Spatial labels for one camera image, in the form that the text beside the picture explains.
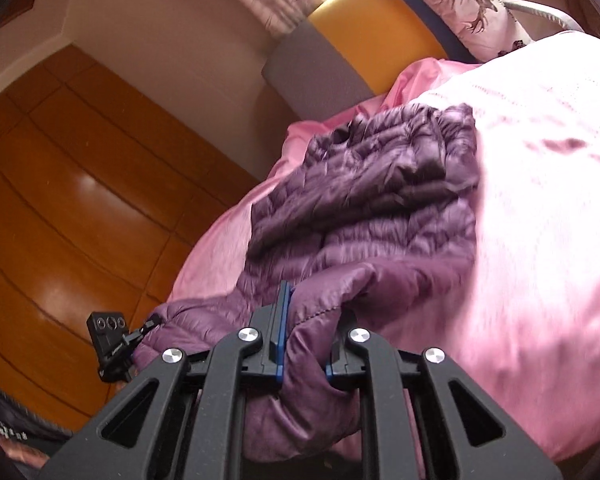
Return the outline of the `black sleeved left forearm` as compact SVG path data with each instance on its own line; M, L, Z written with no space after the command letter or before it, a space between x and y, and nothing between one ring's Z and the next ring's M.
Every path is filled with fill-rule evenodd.
M0 479L38 479L73 436L0 390Z

